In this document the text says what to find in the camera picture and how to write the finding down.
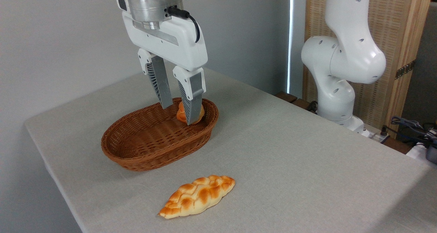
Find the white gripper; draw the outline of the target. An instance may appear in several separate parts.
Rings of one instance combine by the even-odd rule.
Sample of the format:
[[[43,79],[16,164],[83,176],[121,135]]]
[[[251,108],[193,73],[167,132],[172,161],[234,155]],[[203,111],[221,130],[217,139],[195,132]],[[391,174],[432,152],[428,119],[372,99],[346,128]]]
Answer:
[[[206,92],[201,67],[207,63],[208,55],[202,32],[195,42],[197,35],[192,20],[176,16],[160,22],[158,30],[146,29],[132,18],[127,0],[117,2],[125,2],[122,18],[128,36],[140,47],[138,57],[142,71],[149,77],[163,109],[173,104],[164,59],[178,65],[173,69],[173,75],[179,82],[187,125],[193,124],[201,115],[202,94]]]

